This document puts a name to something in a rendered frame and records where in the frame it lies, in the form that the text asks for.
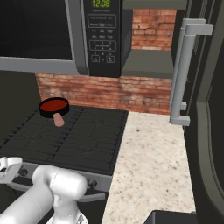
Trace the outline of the black fridge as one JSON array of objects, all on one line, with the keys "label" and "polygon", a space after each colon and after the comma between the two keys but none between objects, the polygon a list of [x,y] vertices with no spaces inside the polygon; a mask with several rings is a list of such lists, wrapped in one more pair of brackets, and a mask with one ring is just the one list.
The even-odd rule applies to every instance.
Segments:
[{"label": "black fridge", "polygon": [[187,0],[176,16],[174,63],[183,18],[213,25],[211,36],[196,36],[180,114],[190,117],[183,127],[198,224],[224,224],[224,0]]}]

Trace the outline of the black pan with red sauce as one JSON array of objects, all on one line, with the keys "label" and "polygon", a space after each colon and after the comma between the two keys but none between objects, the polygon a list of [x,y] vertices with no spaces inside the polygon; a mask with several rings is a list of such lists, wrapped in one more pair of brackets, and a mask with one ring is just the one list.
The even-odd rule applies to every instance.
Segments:
[{"label": "black pan with red sauce", "polygon": [[39,113],[44,118],[52,118],[57,127],[65,124],[63,116],[69,112],[69,102],[63,97],[52,97],[38,105]]}]

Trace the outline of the black box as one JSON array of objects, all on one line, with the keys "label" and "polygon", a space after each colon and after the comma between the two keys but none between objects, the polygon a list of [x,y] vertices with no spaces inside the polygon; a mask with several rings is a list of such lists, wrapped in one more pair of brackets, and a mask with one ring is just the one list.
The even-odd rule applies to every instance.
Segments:
[{"label": "black box", "polygon": [[198,224],[195,213],[153,210],[143,224]]}]

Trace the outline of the grey wall shelf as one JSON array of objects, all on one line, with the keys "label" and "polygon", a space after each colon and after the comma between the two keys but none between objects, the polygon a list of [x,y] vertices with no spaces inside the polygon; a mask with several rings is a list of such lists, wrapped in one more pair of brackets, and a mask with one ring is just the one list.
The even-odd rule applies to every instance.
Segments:
[{"label": "grey wall shelf", "polygon": [[122,75],[171,79],[172,54],[169,51],[132,49],[123,67]]},{"label": "grey wall shelf", "polygon": [[187,0],[124,0],[124,9],[172,9],[184,10]]}]

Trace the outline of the black gas stove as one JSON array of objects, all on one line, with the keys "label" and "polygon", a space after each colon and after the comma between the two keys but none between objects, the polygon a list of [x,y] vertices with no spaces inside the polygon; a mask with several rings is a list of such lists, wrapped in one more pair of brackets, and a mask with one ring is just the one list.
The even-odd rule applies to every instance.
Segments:
[{"label": "black gas stove", "polygon": [[[85,195],[105,193],[107,199],[128,114],[126,110],[72,106],[59,128],[34,109],[0,141],[0,156],[23,159],[22,168],[28,174],[12,182],[32,186],[32,174],[39,165],[54,165],[95,180],[96,188],[87,186]],[[14,201],[23,192],[8,184],[3,193]]]}]

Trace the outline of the black microwave door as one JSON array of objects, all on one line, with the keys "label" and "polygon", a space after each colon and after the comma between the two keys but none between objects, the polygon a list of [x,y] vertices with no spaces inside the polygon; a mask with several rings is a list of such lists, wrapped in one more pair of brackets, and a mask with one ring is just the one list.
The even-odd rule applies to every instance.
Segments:
[{"label": "black microwave door", "polygon": [[0,0],[0,70],[78,75],[65,0]]}]

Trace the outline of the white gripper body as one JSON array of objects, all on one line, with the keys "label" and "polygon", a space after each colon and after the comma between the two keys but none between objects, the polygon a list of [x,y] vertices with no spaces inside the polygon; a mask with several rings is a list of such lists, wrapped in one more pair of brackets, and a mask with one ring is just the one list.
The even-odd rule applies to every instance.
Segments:
[{"label": "white gripper body", "polygon": [[18,174],[22,163],[21,157],[0,158],[0,184],[9,184]]}]

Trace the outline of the black microwave oven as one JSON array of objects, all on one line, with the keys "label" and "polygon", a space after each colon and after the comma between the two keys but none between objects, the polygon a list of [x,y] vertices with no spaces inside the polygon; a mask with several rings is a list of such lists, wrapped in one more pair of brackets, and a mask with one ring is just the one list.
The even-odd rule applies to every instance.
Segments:
[{"label": "black microwave oven", "polygon": [[131,51],[133,11],[123,0],[81,0],[89,76],[118,78]]}]

